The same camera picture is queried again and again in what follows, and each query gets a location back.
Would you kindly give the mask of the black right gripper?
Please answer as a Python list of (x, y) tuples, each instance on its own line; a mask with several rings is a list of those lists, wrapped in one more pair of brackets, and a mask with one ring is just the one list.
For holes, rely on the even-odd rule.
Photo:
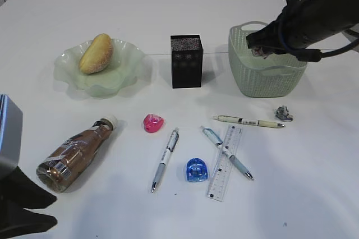
[(246, 37), (247, 47), (279, 49), (297, 54), (301, 49), (358, 24), (358, 0), (305, 0), (280, 22), (271, 22)]

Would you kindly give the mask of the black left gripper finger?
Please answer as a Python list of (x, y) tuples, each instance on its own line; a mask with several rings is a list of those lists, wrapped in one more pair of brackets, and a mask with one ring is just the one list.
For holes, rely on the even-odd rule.
[(25, 209), (44, 209), (55, 201), (55, 195), (38, 186), (19, 167), (1, 178), (1, 211), (8, 202)]
[(1, 238), (43, 233), (57, 223), (57, 219), (50, 215), (34, 213), (18, 207), (5, 207), (1, 209)]

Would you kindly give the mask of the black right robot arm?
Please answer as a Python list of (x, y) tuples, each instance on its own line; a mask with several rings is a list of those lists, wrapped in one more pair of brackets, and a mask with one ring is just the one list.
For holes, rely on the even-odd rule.
[(343, 54), (358, 46), (354, 40), (331, 52), (311, 49), (310, 45), (337, 33), (358, 36), (351, 28), (358, 24), (358, 0), (285, 0), (276, 20), (249, 34), (247, 46), (253, 55), (291, 54), (299, 61), (318, 62)]

